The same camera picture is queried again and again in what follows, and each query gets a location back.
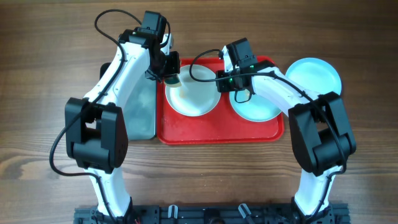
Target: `round plate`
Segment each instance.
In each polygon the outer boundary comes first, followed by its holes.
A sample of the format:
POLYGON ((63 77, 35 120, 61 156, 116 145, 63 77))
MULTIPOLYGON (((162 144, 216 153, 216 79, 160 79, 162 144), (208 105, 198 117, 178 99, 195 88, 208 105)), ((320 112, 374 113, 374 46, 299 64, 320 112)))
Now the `round plate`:
MULTIPOLYGON (((249 94, 248 90, 239 91, 236 99, 238 102, 245 101, 249 98, 249 94)), ((237 103, 234 97, 235 92, 230 92, 229 101, 232 108, 239 116, 249 121, 268 121, 278 116, 281 112, 273 103, 257 94, 252 95, 251 99, 245 103, 237 103)))
MULTIPOLYGON (((216 74, 201 65, 192 67, 195 78, 211 79, 216 74)), ((219 102, 221 93, 217 91, 215 82, 197 82, 189 75, 189 65, 180 68, 182 86, 171 88, 166 86, 166 99, 169 105, 185 116, 201 116, 211 111, 219 102)))
POLYGON ((287 69, 286 77, 309 90, 326 94, 341 93, 341 80, 328 62, 318 58, 303 58, 287 69))

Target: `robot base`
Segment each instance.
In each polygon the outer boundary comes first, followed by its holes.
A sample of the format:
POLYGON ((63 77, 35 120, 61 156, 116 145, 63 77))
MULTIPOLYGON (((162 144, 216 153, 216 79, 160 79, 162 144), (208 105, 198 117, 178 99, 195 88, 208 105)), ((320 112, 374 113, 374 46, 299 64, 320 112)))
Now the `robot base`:
MULTIPOLYGON (((127 218, 118 217, 118 223, 133 224, 288 224, 293 221, 291 203, 275 203, 264 206, 247 206, 251 212, 243 218, 242 210, 233 206, 214 207, 160 207, 158 205, 135 205, 129 207, 127 218), (223 220, 211 219, 218 216, 223 220)), ((73 224, 112 223, 109 217, 98 213, 96 207, 77 208, 73 224)), ((331 204, 328 214, 313 224, 347 224, 351 223, 347 204, 331 204)))

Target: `black mounting base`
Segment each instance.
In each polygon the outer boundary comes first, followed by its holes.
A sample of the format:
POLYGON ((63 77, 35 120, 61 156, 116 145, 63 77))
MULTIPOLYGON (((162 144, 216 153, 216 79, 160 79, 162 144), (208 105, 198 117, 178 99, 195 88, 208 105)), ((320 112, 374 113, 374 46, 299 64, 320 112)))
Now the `black mounting base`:
MULTIPOLYGON (((288 224, 294 223, 292 219, 292 209, 290 203, 276 203, 265 206, 248 206, 251 212, 252 224, 288 224)), ((137 223, 140 224, 209 224, 209 219, 205 218, 205 213, 211 211, 219 213, 223 222, 212 222, 212 224, 246 224, 251 223, 243 219, 238 210, 238 206, 215 206, 215 207, 178 207, 177 219, 169 218, 169 207, 159 207, 158 205, 135 205, 134 213, 139 217, 137 223)), ((108 223, 97 221, 96 207, 77 208, 73 224, 97 224, 108 223)), ((313 222, 313 224, 348 224, 351 223, 347 204, 331 204, 329 213, 313 222)))

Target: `red tray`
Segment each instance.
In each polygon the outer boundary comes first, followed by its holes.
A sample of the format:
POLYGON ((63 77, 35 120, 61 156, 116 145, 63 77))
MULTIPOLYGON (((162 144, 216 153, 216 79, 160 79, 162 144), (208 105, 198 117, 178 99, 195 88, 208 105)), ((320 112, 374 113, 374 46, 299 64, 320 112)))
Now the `red tray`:
MULTIPOLYGON (((259 61, 270 60, 258 56, 259 61)), ((181 67, 190 65, 192 58, 181 59, 181 67)), ((218 58, 200 58, 196 64, 216 72, 224 69, 218 58)), ((233 142, 270 142, 284 132, 282 114, 266 122, 252 122, 240 117, 229 102, 229 93, 222 93, 217 106, 209 113, 198 117, 184 116, 169 105, 165 85, 157 86, 157 137, 170 145, 214 144, 233 142)))

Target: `wooden table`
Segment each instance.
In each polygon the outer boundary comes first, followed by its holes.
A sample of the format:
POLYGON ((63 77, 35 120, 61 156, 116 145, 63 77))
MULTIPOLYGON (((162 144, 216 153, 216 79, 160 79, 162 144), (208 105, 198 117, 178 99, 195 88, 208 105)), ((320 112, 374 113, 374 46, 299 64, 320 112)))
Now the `wooden table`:
MULTIPOLYGON (((283 72, 304 57, 330 62, 358 143, 330 199, 349 204, 353 223, 398 222, 397 1, 26 2, 0 7, 0 223, 71 223, 75 207, 96 204, 91 182, 58 176, 48 156, 65 103, 90 90, 114 57, 115 45, 93 27, 109 8, 138 18, 161 12, 181 57, 247 37, 255 54, 272 57, 283 72)), ((99 25, 113 37, 137 26, 117 13, 99 25)), ((133 202, 289 202, 300 167, 285 121, 284 135, 272 143, 130 143, 123 168, 133 202)), ((55 158, 64 171, 80 170, 64 140, 55 158)))

